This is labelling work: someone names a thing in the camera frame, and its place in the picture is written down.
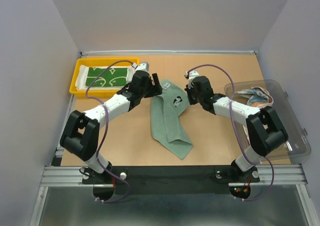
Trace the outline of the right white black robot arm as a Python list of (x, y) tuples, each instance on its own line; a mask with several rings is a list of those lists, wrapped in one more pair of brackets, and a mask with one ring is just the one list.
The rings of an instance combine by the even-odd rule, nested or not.
[(199, 103), (204, 110), (230, 118), (232, 123), (237, 122), (248, 131), (249, 147), (231, 163), (232, 179), (241, 181), (246, 178), (250, 169), (288, 140), (288, 133), (273, 107), (252, 107), (214, 93), (205, 76), (186, 75), (186, 78), (185, 91), (191, 105)]

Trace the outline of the light teal towel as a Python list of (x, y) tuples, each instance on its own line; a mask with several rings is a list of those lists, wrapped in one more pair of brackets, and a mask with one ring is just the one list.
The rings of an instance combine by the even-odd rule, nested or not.
[(162, 94), (154, 96), (150, 104), (152, 138), (183, 160), (193, 143), (180, 122), (180, 115), (190, 105), (186, 92), (168, 79), (160, 83)]

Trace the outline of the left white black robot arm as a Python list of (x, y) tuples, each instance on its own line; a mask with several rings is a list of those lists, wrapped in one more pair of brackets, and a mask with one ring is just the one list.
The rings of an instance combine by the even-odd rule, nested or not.
[(99, 182), (108, 182), (111, 178), (109, 161), (98, 152), (100, 129), (107, 129), (111, 120), (132, 110), (143, 98), (162, 94), (162, 90), (156, 73), (150, 75), (137, 70), (131, 82), (107, 101), (99, 100), (100, 105), (84, 112), (71, 112), (60, 138), (60, 146), (91, 168)]

